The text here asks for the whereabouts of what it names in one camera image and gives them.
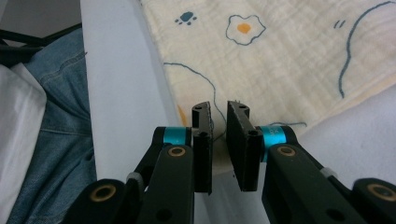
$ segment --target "jeans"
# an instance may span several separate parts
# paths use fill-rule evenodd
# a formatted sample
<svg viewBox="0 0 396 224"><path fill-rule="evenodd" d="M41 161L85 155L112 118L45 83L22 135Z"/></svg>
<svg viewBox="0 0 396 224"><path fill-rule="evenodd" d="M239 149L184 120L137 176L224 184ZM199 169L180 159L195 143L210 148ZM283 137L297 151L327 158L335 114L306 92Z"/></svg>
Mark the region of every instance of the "jeans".
<svg viewBox="0 0 396 224"><path fill-rule="evenodd" d="M25 66L48 101L7 223L60 223L71 203L96 180L81 29L45 47Z"/></svg>

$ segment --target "white fabric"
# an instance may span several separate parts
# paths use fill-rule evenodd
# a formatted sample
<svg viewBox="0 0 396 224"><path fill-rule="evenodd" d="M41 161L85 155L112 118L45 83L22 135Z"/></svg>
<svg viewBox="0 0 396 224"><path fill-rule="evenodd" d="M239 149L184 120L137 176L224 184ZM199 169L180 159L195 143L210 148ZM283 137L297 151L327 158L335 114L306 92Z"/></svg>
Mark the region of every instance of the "white fabric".
<svg viewBox="0 0 396 224"><path fill-rule="evenodd" d="M97 177L125 181L154 129L180 124L139 3L83 0L81 13Z"/></svg>
<svg viewBox="0 0 396 224"><path fill-rule="evenodd" d="M0 223L6 223L29 167L47 102L23 64L0 65Z"/></svg>
<svg viewBox="0 0 396 224"><path fill-rule="evenodd" d="M141 3L185 125L194 103L212 104L218 158L227 101L300 136L396 83L393 1Z"/></svg>

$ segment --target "cloth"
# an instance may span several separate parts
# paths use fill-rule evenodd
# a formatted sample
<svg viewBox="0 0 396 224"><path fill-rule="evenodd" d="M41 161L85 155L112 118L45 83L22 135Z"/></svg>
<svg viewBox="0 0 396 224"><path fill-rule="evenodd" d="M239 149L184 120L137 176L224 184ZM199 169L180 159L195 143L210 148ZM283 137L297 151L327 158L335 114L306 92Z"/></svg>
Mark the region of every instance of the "cloth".
<svg viewBox="0 0 396 224"><path fill-rule="evenodd" d="M183 123L212 105L215 166L228 161L227 101L300 136L396 82L394 1L141 3Z"/></svg>
<svg viewBox="0 0 396 224"><path fill-rule="evenodd" d="M176 107L140 4L80 3L97 177L125 182Z"/></svg>
<svg viewBox="0 0 396 224"><path fill-rule="evenodd" d="M0 65L0 223L17 200L43 119L47 97L29 71Z"/></svg>
<svg viewBox="0 0 396 224"><path fill-rule="evenodd" d="M7 223L60 223L70 204L96 180L81 30L45 47L25 66L48 101Z"/></svg>

